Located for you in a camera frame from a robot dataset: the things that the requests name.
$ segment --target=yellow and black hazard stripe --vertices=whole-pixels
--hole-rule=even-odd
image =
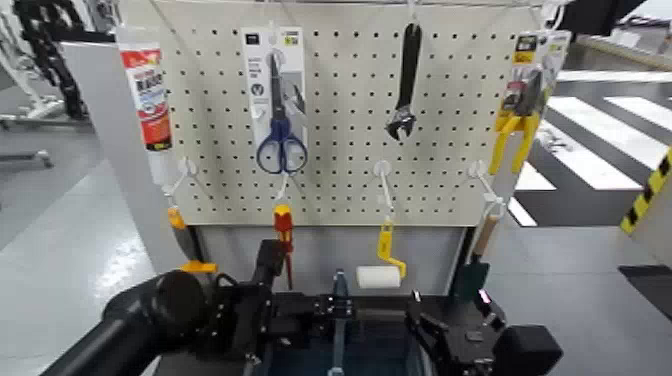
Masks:
[[[623,217],[623,220],[621,221],[621,228],[623,231],[628,234],[632,234],[632,232],[635,231],[637,223],[646,214],[647,210],[649,210],[651,201],[655,195],[663,189],[663,185],[665,185],[667,178],[672,175],[672,172],[670,172],[671,169],[672,148],[665,158],[663,158],[663,161],[660,162],[658,169],[651,174],[651,177],[644,188],[644,192],[637,196],[635,203],[632,204],[632,208],[628,210],[625,217]]]

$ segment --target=scissors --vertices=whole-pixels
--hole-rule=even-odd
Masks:
[[[275,56],[270,56],[271,65],[271,134],[257,149],[257,163],[269,174],[294,173],[308,162],[306,146],[292,132],[292,124],[285,113],[280,89],[280,75],[275,65]]]

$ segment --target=wrench jaw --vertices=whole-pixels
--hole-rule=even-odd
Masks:
[[[390,121],[388,121],[385,125],[385,129],[387,129],[387,133],[392,138],[399,141],[399,130],[403,130],[403,132],[406,134],[406,137],[408,138],[413,131],[413,125],[415,124],[416,120],[417,118],[415,115],[411,113],[410,106],[404,106],[394,113],[392,119],[390,119]]]

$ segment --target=black wrench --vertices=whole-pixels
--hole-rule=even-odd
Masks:
[[[418,72],[418,58],[420,57],[420,43],[422,41],[422,29],[419,24],[410,23],[404,32],[401,61],[401,82],[399,84],[399,100],[394,108],[396,112],[385,128],[387,133],[399,141],[399,129],[406,132],[406,137],[411,135],[416,117],[411,113],[411,100],[415,87],[415,76]]]

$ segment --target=black machine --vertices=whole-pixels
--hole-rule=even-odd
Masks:
[[[33,60],[52,86],[58,86],[65,101],[68,116],[81,120],[86,117],[79,88],[59,53],[58,42],[82,40],[110,41],[102,33],[87,32],[70,0],[15,0],[14,14],[21,23],[21,37],[33,51]]]
[[[363,351],[360,338],[395,327],[402,329],[407,347],[424,349],[440,376],[545,375],[562,356],[545,327],[507,326],[484,290],[468,303],[417,292],[355,297],[348,294],[344,273],[337,271],[329,294],[274,294],[273,281],[284,260],[282,243],[264,240],[249,281],[220,274],[203,288],[192,274],[171,271],[126,290],[110,300],[101,322],[42,375],[139,375],[157,356],[175,353],[205,364],[243,364],[245,375],[371,374],[374,369],[357,372],[357,354],[351,353]],[[388,336],[367,346],[382,348],[391,341]],[[273,372],[292,351],[304,351],[299,359],[306,365],[320,355],[305,351],[325,346],[328,367]],[[384,372],[384,365],[376,364],[376,373]],[[199,372],[189,368],[193,375]]]

